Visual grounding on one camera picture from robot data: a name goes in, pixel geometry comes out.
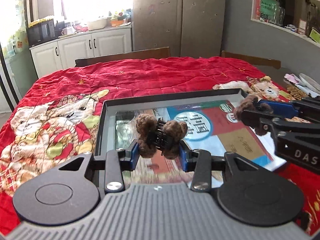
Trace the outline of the white kitchen cabinet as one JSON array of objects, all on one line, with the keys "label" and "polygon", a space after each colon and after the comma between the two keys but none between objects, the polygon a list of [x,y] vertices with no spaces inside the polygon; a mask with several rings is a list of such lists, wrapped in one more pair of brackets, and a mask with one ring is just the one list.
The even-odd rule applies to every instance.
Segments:
[{"label": "white kitchen cabinet", "polygon": [[30,48],[39,78],[72,68],[77,59],[132,51],[131,24],[68,35]]}]

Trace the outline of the dark wooden chair right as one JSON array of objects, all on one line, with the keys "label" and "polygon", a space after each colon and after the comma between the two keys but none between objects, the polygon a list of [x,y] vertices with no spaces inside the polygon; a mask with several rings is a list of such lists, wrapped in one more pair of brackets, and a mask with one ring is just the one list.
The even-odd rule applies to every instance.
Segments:
[{"label": "dark wooden chair right", "polygon": [[242,61],[246,61],[246,62],[250,63],[251,65],[267,66],[267,67],[272,67],[274,69],[281,68],[281,62],[279,60],[236,54],[236,53],[231,53],[231,52],[228,52],[225,50],[221,51],[221,57],[239,59]]}]

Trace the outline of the pink cloth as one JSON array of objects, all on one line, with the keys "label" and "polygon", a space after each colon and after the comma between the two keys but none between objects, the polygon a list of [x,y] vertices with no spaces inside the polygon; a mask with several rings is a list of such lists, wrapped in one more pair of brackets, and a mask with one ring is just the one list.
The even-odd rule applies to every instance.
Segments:
[{"label": "pink cloth", "polygon": [[301,81],[301,79],[298,78],[297,76],[295,76],[295,74],[285,74],[284,79],[294,85],[304,85],[304,83]]}]

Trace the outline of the white tub on counter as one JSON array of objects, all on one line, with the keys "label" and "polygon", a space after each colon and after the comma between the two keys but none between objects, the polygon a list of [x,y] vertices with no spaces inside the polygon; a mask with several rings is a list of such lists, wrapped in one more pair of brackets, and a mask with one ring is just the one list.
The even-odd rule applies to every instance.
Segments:
[{"label": "white tub on counter", "polygon": [[99,18],[87,24],[88,30],[93,31],[98,29],[104,29],[107,26],[107,23],[108,23],[108,20],[106,18]]}]

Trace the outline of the white plate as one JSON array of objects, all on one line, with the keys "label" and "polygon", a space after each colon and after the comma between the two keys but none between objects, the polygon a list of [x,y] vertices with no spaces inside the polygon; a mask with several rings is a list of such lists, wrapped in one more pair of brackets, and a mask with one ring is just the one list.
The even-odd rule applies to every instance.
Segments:
[{"label": "white plate", "polygon": [[312,90],[316,93],[319,93],[320,85],[314,79],[312,79],[311,77],[309,77],[303,73],[299,74],[299,78],[300,78],[301,82],[304,84],[304,86],[308,87],[310,90]]}]

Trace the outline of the stainless double-door refrigerator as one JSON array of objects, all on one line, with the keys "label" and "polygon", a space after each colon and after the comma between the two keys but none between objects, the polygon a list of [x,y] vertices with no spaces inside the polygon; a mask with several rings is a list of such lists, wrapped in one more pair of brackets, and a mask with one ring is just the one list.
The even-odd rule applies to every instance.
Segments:
[{"label": "stainless double-door refrigerator", "polygon": [[169,47],[172,56],[220,55],[226,0],[133,0],[134,50]]}]

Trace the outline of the dark wooden chair left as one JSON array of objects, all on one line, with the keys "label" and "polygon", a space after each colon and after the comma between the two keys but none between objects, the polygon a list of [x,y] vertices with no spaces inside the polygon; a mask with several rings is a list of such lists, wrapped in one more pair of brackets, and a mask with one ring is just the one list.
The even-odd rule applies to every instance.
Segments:
[{"label": "dark wooden chair left", "polygon": [[90,57],[84,59],[76,59],[75,67],[85,67],[96,63],[106,63],[119,60],[145,60],[145,59],[163,59],[171,57],[170,47],[162,47],[155,49],[137,50],[127,53]]}]

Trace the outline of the green sign on shelf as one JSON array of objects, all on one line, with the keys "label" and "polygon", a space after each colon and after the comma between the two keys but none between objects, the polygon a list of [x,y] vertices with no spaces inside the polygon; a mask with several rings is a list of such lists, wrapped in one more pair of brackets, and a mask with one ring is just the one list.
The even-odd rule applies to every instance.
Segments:
[{"label": "green sign on shelf", "polygon": [[278,2],[276,0],[261,0],[260,3],[260,20],[272,21],[278,8]]}]

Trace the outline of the orange bowl on counter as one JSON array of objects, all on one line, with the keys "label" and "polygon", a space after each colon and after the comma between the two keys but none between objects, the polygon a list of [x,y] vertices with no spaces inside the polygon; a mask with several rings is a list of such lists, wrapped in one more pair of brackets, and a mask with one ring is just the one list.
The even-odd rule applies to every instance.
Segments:
[{"label": "orange bowl on counter", "polygon": [[114,28],[114,27],[118,27],[118,26],[124,24],[124,21],[125,21],[125,20],[112,19],[112,20],[110,21],[110,24],[111,24],[111,27]]}]

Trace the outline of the brown nuts pile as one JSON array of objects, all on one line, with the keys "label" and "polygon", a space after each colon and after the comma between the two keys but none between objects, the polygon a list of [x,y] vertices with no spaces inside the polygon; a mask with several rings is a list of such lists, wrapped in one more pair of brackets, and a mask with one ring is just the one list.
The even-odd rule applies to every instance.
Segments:
[{"label": "brown nuts pile", "polygon": [[294,85],[288,85],[286,90],[295,100],[302,100],[303,98],[308,97],[308,94]]}]

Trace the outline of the brown fuzzy hair claw clip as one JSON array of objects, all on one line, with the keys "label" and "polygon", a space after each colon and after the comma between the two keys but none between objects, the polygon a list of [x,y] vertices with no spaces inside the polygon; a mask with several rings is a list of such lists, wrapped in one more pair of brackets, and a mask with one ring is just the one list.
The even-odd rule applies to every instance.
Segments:
[{"label": "brown fuzzy hair claw clip", "polygon": [[164,122],[150,114],[141,114],[136,119],[139,134],[139,155],[152,158],[157,151],[167,159],[176,159],[180,154],[180,141],[187,135],[188,125],[184,121]]}]

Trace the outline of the white mug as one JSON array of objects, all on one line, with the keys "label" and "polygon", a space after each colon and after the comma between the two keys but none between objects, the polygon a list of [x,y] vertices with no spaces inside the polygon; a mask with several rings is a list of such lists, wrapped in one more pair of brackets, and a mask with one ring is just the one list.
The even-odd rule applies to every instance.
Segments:
[{"label": "white mug", "polygon": [[61,35],[69,35],[69,34],[72,34],[72,27],[66,27],[64,28],[62,31],[61,31]]}]

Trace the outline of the dark wooden chair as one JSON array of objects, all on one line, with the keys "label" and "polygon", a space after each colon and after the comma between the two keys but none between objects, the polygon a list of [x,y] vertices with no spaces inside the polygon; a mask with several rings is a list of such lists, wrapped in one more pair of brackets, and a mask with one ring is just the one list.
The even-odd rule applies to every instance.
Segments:
[{"label": "dark wooden chair", "polygon": [[163,59],[171,57],[170,47],[162,47],[155,49],[137,50],[127,53],[90,57],[84,59],[76,59],[75,67],[85,67],[96,63],[106,63],[119,60],[145,60],[145,59]]},{"label": "dark wooden chair", "polygon": [[225,50],[221,51],[221,57],[239,59],[242,61],[246,61],[246,62],[250,63],[251,65],[267,66],[267,67],[272,67],[274,69],[281,68],[281,62],[279,60],[236,54],[236,53],[231,53],[231,52],[228,52]]}]

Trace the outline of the glass sliding door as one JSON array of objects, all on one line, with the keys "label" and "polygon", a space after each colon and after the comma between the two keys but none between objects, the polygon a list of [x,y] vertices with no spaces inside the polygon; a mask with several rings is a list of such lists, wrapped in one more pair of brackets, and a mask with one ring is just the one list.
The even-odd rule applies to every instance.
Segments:
[{"label": "glass sliding door", "polygon": [[25,0],[1,0],[1,93],[14,110],[37,79],[29,50]]}]

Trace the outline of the black microwave oven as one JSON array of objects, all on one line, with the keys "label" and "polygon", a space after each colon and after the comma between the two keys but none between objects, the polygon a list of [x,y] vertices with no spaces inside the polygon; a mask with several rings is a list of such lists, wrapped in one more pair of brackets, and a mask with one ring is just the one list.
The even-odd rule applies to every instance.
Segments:
[{"label": "black microwave oven", "polygon": [[56,39],[54,20],[45,20],[27,28],[30,47]]}]

